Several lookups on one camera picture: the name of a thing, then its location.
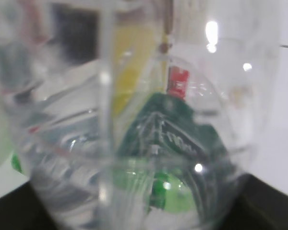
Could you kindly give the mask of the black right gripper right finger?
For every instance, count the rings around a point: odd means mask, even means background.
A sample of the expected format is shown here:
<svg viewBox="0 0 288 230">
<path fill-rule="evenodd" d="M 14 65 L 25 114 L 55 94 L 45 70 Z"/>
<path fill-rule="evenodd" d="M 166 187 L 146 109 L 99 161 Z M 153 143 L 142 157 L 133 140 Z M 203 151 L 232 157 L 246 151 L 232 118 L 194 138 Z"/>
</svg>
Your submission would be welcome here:
<svg viewBox="0 0 288 230">
<path fill-rule="evenodd" d="M 257 177 L 242 177 L 242 191 L 220 226 L 222 230 L 288 230 L 288 195 Z"/>
</svg>

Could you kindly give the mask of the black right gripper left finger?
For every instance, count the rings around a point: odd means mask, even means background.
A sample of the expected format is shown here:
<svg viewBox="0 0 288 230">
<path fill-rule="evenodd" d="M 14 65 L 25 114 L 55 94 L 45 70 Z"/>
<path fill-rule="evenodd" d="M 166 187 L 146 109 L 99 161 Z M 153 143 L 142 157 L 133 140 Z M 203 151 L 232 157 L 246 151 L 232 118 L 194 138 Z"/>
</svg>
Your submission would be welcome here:
<svg viewBox="0 0 288 230">
<path fill-rule="evenodd" d="M 0 230 L 54 230 L 55 224 L 27 182 L 0 198 Z"/>
</svg>

